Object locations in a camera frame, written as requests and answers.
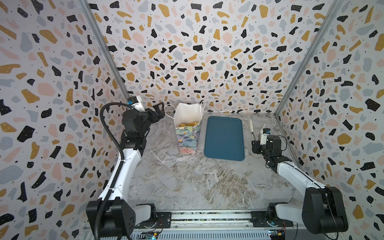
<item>gray spot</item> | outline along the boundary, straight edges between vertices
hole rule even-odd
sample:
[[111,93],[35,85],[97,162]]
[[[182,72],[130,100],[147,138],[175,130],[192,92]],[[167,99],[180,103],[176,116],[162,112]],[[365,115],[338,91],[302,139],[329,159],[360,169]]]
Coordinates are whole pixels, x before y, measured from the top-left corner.
[[373,217],[374,216],[374,213],[370,210],[370,209],[366,209],[365,210],[365,214],[369,217]]
[[55,186],[56,186],[56,183],[50,183],[44,189],[40,190],[38,193],[52,192],[55,190]]
[[365,97],[369,97],[369,96],[371,96],[371,95],[373,94],[373,90],[372,90],[372,89],[364,89],[364,90],[362,91],[362,94],[363,94],[363,96],[365,96]]
[[359,28],[356,30],[356,33],[358,35],[365,35],[367,34],[368,32],[370,32],[373,28],[375,27],[374,24],[371,24],[371,25],[368,25],[368,26],[364,26],[362,28]]
[[78,127],[76,121],[73,119],[71,115],[69,115],[66,119],[67,119],[68,127],[73,131],[75,131]]
[[0,79],[0,86],[3,86],[3,87],[11,87],[11,83],[13,83],[14,80],[13,79]]
[[266,34],[267,33],[265,25],[259,25],[258,29],[260,30],[261,34]]
[[20,49],[26,53],[32,49],[32,42],[28,38],[28,34],[22,33],[22,40],[20,42]]
[[359,61],[359,60],[360,60],[360,53],[359,53],[359,50],[357,50],[357,51],[355,52],[355,56],[353,57],[353,60],[355,60],[355,61]]
[[360,149],[359,148],[352,152],[352,156],[358,156],[358,155],[360,155]]
[[187,18],[187,19],[185,20],[185,24],[186,24],[187,26],[189,26],[189,28],[190,28],[191,30],[193,30],[193,22],[192,22],[189,18]]
[[148,1],[145,0],[138,8],[137,10],[139,12],[142,12],[142,13],[145,13],[146,11],[148,11]]
[[163,28],[160,25],[157,25],[156,23],[155,23],[155,27],[157,28],[158,31],[162,31],[163,30]]
[[364,152],[367,155],[370,155],[372,153],[384,150],[384,146],[383,146],[382,143],[372,143],[372,142],[370,142],[367,145],[365,145],[363,147],[363,149],[364,149]]
[[26,213],[26,206],[22,206],[22,208],[20,208],[19,212],[17,213],[20,217],[25,217]]
[[341,186],[341,188],[343,189],[343,191],[346,192],[346,193],[354,193],[354,192],[355,192],[352,188],[348,187],[348,186],[347,186],[345,183],[343,183],[343,182],[340,183],[340,186]]
[[91,75],[85,75],[84,82],[86,84],[92,85],[94,83],[93,78]]
[[364,64],[362,66],[362,69],[366,72],[369,72],[371,70],[371,66],[372,66],[372,59],[364,58]]
[[257,60],[263,60],[263,57],[264,57],[264,53],[262,52],[262,51],[257,51],[256,53],[255,53],[255,58],[257,59]]
[[248,24],[248,28],[250,32],[253,32],[255,30],[255,27],[251,24]]
[[0,149],[7,150],[13,146],[13,139],[11,137],[2,137],[0,141]]
[[349,99],[350,96],[351,96],[351,94],[350,94],[348,88],[343,88],[343,89],[340,91],[340,100],[341,100],[342,102],[344,102],[344,101],[346,101],[347,99]]
[[73,54],[70,51],[67,51],[65,49],[60,52],[60,55],[63,56],[63,57],[66,57],[68,59],[72,59],[73,58]]
[[218,64],[216,64],[216,71],[221,71],[223,69],[224,61],[219,61]]
[[174,56],[177,60],[181,60],[181,59],[183,59],[183,54],[182,54],[181,52],[177,51],[177,50],[173,52],[173,56]]
[[171,24],[167,24],[166,28],[170,31],[170,33],[177,33],[176,29]]
[[6,184],[18,179],[23,172],[24,171],[16,165],[11,165],[0,170],[0,184]]
[[279,27],[281,28],[282,31],[285,31],[285,26],[287,25],[287,23],[285,22],[285,20],[281,20],[280,24],[279,24]]
[[48,233],[48,240],[56,240],[56,238],[57,238],[57,232],[51,229]]
[[54,58],[50,58],[50,60],[58,65],[61,64],[61,59],[60,58],[57,58],[57,57],[54,57]]
[[46,26],[47,25],[45,20],[42,17],[40,17],[40,16],[37,16],[36,22],[38,22],[41,26]]
[[11,98],[12,102],[14,103],[18,103],[20,102],[20,98],[18,96],[13,96],[13,98]]
[[246,11],[248,11],[250,5],[251,5],[251,2],[248,1],[246,4],[239,7],[239,13],[245,13]]

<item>black spot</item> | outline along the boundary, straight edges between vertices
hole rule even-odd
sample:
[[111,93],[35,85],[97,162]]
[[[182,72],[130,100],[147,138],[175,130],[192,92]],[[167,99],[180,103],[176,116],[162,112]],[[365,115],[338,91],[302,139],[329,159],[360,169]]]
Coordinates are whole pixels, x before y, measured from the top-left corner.
[[76,21],[77,21],[75,15],[68,16],[67,19],[68,19],[68,21],[69,21],[70,23],[71,23],[71,22],[76,22]]
[[201,51],[203,50],[203,46],[202,45],[196,45],[196,46],[193,46],[193,50],[195,51]]
[[287,49],[287,46],[279,46],[276,48],[276,50],[279,52],[284,52],[284,51],[286,51],[286,49]]
[[298,29],[299,27],[294,27],[290,32],[289,32],[289,34],[290,35],[293,35],[293,34],[295,34],[295,31],[296,31],[296,29]]
[[292,6],[291,6],[291,10],[292,10],[292,11],[298,11],[298,12],[300,12],[301,7],[302,7],[302,6],[299,6],[299,5],[292,5]]
[[323,8],[323,6],[324,6],[324,3],[319,4],[319,5],[317,5],[317,6],[314,6],[314,7],[312,8],[312,10],[321,10],[321,9]]
[[21,8],[17,8],[17,12],[21,15],[21,16],[23,16],[23,17],[25,17],[25,18],[27,18],[28,17],[28,13],[26,13],[23,9],[21,9]]
[[17,137],[17,141],[25,142],[28,138],[31,138],[35,129],[30,126],[25,126],[19,136]]
[[373,101],[372,99],[368,98],[366,101],[365,101],[365,104],[367,104],[367,108],[370,109],[370,110],[373,110],[376,112],[376,110],[380,107],[380,104]]
[[21,200],[23,202],[27,201],[26,192],[25,192],[25,182],[22,182],[20,185],[20,197],[18,197],[18,200]]
[[201,11],[201,4],[191,3],[191,8]]
[[50,157],[55,159],[57,154],[59,154],[60,149],[61,149],[60,146],[56,146],[55,149],[53,150],[52,154],[50,155]]
[[53,70],[55,76],[61,76],[61,71],[53,65],[52,65],[52,70]]
[[218,2],[213,6],[213,8],[221,8],[223,6],[223,2]]
[[365,171],[365,170],[369,170],[369,169],[372,169],[372,168],[375,168],[375,163],[374,163],[374,162],[366,162],[366,163],[364,163],[364,165],[360,168],[360,170]]
[[113,3],[111,3],[111,4],[109,5],[109,7],[110,7],[110,8],[119,8],[119,7],[120,7],[120,6],[119,6],[119,2],[118,2],[118,1],[113,2]]

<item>yellow spot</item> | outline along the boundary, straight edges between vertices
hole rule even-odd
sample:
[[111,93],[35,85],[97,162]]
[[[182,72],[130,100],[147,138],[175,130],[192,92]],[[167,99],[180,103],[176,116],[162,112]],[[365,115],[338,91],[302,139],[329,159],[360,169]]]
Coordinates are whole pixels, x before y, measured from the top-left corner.
[[209,77],[209,73],[208,73],[208,72],[203,72],[203,73],[201,74],[201,79],[203,79],[204,81],[207,80],[208,77]]
[[40,35],[45,37],[48,41],[55,44],[57,43],[57,38],[53,35],[53,33],[50,30],[40,30]]
[[248,17],[244,17],[243,23],[241,24],[241,27],[242,27],[242,28],[245,26],[245,24],[247,23],[247,21],[248,21]]
[[149,55],[149,58],[153,58],[153,56],[155,56],[156,53],[158,53],[159,51],[157,49],[152,49],[148,52],[148,55]]
[[291,21],[291,24],[293,24],[296,21],[296,14],[292,14],[290,21]]
[[361,44],[361,41],[359,40],[359,41],[357,41],[350,49],[349,49],[349,51],[351,52],[351,51],[353,51],[355,48],[357,48],[359,45]]
[[129,36],[128,31],[126,29],[122,30],[122,37],[131,40],[131,37]]
[[384,47],[384,33],[379,35],[379,38],[378,38],[376,46],[375,46],[375,50],[381,51],[383,49],[383,47]]
[[159,8],[161,10],[161,12],[163,13],[164,17],[169,17],[169,9],[167,6],[163,5],[163,4],[159,4]]
[[323,14],[321,14],[321,13],[315,13],[314,14],[314,18],[316,18],[316,19],[319,19],[319,18],[325,19],[325,16]]
[[281,76],[283,75],[283,73],[276,73],[274,76],[273,76],[273,80],[274,81],[279,81],[279,79],[281,78]]
[[133,73],[127,73],[127,79],[130,80],[130,81],[135,81],[135,74]]
[[332,72],[325,72],[323,76],[321,76],[322,79],[324,78],[334,78],[335,74]]
[[373,186],[375,186],[375,182],[372,180],[367,179],[367,185],[364,186],[366,189],[371,189]]
[[361,209],[361,206],[358,204],[356,205],[355,209],[353,210],[353,216],[356,218],[356,219],[361,219],[364,217],[364,213],[362,213],[362,209]]
[[337,31],[340,31],[343,35],[345,35],[345,30],[340,24],[337,25],[336,29],[337,29]]
[[373,12],[373,6],[368,11],[368,14],[367,14],[367,17],[365,18],[365,22],[364,23],[369,23],[371,21],[372,12]]
[[268,7],[267,6],[264,6],[264,5],[260,5],[259,6],[259,9],[260,9],[260,15],[262,18],[266,18],[266,16],[268,15]]
[[330,45],[330,42],[326,42],[322,47],[321,47],[321,50],[323,51],[323,53],[326,53],[327,52],[327,49]]
[[346,134],[346,133],[343,133],[343,134],[341,134],[341,135],[339,135],[338,137],[337,137],[337,142],[340,144],[340,145],[343,145],[343,144],[347,144],[347,143],[349,143],[350,141],[351,141],[351,137],[348,135],[348,134]]
[[101,17],[97,14],[97,13],[94,13],[93,14],[94,16],[95,16],[95,19],[99,22],[99,23],[101,23],[103,20],[101,19]]
[[236,49],[234,51],[231,52],[231,57],[230,58],[233,58],[234,56],[236,56],[238,53],[241,53],[241,49]]
[[195,13],[195,20],[197,23],[200,22],[200,17],[198,13]]
[[125,12],[122,12],[122,11],[117,11],[117,14],[118,14],[119,16],[121,16],[122,18],[123,18],[123,17],[129,17],[129,18],[131,18],[131,17],[132,17],[132,16],[129,15],[128,13],[125,13]]
[[303,39],[304,41],[308,41],[309,35],[310,35],[310,31],[306,31],[304,35],[301,37],[301,39]]

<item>paper bag handle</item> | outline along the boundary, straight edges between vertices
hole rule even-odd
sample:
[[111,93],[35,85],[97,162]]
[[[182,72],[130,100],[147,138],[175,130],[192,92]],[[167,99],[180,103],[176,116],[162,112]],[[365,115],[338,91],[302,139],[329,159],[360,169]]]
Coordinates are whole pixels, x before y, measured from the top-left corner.
[[[175,109],[175,111],[176,111],[176,108],[175,108],[175,106],[173,106],[172,104],[167,104],[167,105],[165,105],[164,106],[164,109],[166,108],[166,106],[172,106],[174,109]],[[164,113],[165,113],[165,115],[167,115],[168,117],[170,117],[170,118],[172,118],[172,119],[174,119],[173,117],[171,117],[171,116],[169,116],[165,111],[164,111]]]

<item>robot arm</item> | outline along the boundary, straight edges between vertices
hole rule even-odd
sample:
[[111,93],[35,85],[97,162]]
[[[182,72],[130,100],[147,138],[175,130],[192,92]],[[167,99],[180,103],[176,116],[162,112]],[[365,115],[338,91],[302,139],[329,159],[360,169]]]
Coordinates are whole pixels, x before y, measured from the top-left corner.
[[271,203],[269,218],[279,218],[304,224],[313,234],[345,232],[348,229],[343,196],[335,187],[327,187],[316,181],[292,162],[282,156],[281,139],[270,135],[269,128],[263,128],[259,140],[253,135],[252,152],[262,154],[266,166],[288,180],[303,196],[303,207],[287,203]]

